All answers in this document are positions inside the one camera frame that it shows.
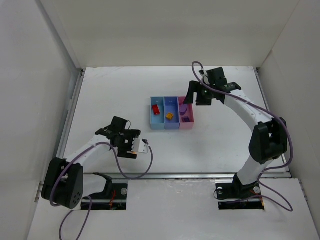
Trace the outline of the small purple lego brick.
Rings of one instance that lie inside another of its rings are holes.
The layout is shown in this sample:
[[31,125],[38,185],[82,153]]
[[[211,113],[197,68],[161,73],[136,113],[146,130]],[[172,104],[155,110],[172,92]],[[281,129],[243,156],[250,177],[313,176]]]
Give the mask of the small purple lego brick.
[[183,123],[190,123],[191,122],[191,120],[190,120],[190,118],[188,116],[184,116],[181,119],[182,119]]

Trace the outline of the yellow lego piece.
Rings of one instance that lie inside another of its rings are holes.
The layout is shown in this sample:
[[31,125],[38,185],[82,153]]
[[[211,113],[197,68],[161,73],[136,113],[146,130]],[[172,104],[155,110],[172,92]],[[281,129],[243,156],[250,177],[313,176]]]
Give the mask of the yellow lego piece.
[[174,114],[171,113],[171,112],[168,112],[168,113],[165,115],[165,118],[166,118],[167,120],[172,120],[173,117],[174,117]]

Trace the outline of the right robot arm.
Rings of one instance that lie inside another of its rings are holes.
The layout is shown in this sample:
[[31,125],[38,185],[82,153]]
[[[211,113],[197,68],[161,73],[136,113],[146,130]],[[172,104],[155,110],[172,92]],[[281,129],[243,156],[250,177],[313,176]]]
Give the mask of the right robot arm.
[[288,150],[284,119],[277,121],[269,113],[252,106],[244,91],[235,82],[228,82],[223,68],[199,71],[202,80],[190,81],[185,104],[210,106],[216,99],[233,110],[252,132],[249,157],[234,175],[231,183],[216,186],[218,200],[246,199],[259,187],[261,173]]

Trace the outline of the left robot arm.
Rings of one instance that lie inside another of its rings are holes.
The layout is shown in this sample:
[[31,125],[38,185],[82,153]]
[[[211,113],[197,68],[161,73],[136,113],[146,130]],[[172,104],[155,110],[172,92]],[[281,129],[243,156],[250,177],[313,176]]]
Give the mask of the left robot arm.
[[74,209],[84,195],[84,171],[108,151],[117,157],[136,159],[140,143],[139,129],[126,129],[129,121],[113,117],[111,124],[100,128],[79,150],[66,158],[53,158],[48,166],[41,197],[54,207]]

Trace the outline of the purple lego piece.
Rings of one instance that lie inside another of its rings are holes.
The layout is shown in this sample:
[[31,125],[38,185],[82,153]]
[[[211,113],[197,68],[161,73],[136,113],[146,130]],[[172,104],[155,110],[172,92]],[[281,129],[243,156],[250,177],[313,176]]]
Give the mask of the purple lego piece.
[[179,106],[179,114],[180,114],[180,116],[184,116],[188,112],[188,109],[189,109],[189,105],[188,104],[181,104]]

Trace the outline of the red lego piece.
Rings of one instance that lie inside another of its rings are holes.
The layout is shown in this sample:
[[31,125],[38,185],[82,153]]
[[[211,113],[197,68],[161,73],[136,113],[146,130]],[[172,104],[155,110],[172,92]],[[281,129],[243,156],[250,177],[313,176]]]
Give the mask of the red lego piece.
[[152,108],[152,112],[155,116],[157,116],[161,113],[159,106],[157,104],[152,105],[151,108]]

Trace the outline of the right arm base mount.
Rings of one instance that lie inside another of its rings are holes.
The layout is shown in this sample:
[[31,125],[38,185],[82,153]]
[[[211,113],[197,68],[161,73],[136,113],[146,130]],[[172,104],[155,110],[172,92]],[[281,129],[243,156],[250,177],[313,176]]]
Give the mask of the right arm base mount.
[[257,182],[242,186],[235,182],[215,184],[214,197],[218,200],[219,210],[264,210]]

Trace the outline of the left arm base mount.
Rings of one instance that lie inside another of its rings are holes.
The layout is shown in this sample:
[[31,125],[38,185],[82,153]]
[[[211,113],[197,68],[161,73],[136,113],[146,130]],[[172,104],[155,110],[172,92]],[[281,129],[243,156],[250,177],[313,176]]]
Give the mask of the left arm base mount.
[[127,209],[128,181],[116,180],[112,183],[111,190],[93,193],[92,211],[125,211]]

